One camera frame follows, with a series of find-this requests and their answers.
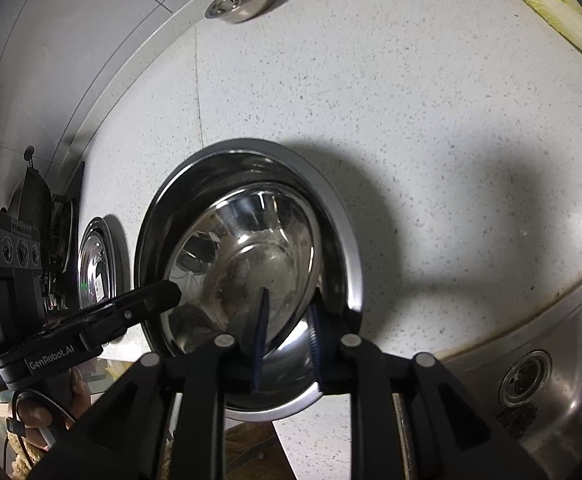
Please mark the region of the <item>large steel bowl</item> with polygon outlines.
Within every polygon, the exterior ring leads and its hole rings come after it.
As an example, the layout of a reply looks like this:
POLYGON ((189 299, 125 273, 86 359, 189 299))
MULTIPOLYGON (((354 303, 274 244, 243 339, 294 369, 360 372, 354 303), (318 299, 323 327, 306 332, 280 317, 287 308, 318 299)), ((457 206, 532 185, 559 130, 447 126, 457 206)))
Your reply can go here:
POLYGON ((208 206, 180 238, 165 278, 181 298, 161 316, 167 347, 189 353, 221 333, 240 337, 249 311, 269 298, 272 352, 314 296, 323 258, 314 208, 289 186, 243 185, 208 206))

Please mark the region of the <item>large steel plate with label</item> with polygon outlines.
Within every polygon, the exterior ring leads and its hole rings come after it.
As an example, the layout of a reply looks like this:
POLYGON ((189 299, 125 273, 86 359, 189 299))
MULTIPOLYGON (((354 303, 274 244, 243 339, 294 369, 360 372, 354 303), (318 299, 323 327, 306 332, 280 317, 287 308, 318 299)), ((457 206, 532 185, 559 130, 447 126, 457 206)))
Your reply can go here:
MULTIPOLYGON (((342 200, 308 160, 262 139, 212 144, 187 158, 166 178, 141 223, 134 251, 134 284, 140 287, 167 280, 167 261, 195 219, 237 188, 264 182, 289 186, 314 208, 323 258, 312 299, 320 296, 339 320, 357 328, 363 307, 363 270, 353 224, 342 200)), ((231 419, 270 422, 297 414, 319 399, 309 346, 312 299, 285 341, 272 352, 265 349, 259 388, 229 396, 231 419)), ((181 356, 183 352, 167 347, 161 316, 142 325, 149 345, 161 356, 181 356)))

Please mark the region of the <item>steel plate at left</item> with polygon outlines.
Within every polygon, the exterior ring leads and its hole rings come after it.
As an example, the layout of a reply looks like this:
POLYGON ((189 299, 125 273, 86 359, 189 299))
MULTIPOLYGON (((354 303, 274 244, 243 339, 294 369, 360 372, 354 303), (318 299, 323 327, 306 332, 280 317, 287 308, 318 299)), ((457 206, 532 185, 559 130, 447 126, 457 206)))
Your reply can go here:
POLYGON ((93 217, 86 226, 79 244, 77 277, 82 309, 130 289, 126 237, 113 214, 93 217))

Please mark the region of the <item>sink drain strainer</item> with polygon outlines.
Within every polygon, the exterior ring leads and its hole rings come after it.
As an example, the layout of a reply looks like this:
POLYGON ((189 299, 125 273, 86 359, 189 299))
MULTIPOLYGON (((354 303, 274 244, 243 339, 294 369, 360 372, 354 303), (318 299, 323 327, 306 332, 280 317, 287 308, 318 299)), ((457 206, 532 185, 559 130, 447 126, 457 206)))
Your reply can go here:
POLYGON ((515 362, 500 382, 498 400, 504 408, 531 402, 547 386, 553 363, 544 350, 534 350, 515 362))

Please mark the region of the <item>stainless steel sink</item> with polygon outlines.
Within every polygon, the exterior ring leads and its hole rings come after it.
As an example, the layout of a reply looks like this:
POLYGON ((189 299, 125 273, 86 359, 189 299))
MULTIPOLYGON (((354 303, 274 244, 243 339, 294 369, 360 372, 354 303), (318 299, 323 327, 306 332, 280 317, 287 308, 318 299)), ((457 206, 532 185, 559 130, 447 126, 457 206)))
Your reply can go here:
POLYGON ((582 465, 582 284, 446 367, 552 479, 582 465))

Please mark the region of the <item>wok with steel lid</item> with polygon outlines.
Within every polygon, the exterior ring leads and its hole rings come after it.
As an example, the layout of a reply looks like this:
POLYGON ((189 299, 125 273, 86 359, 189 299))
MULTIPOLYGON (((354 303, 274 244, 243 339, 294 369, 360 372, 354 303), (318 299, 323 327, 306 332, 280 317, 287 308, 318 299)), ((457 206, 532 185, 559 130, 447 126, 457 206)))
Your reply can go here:
POLYGON ((29 145, 24 152, 27 162, 24 178, 16 186, 8 213, 36 228, 41 238, 49 236, 52 213, 52 196, 44 177, 34 166, 35 148, 29 145))

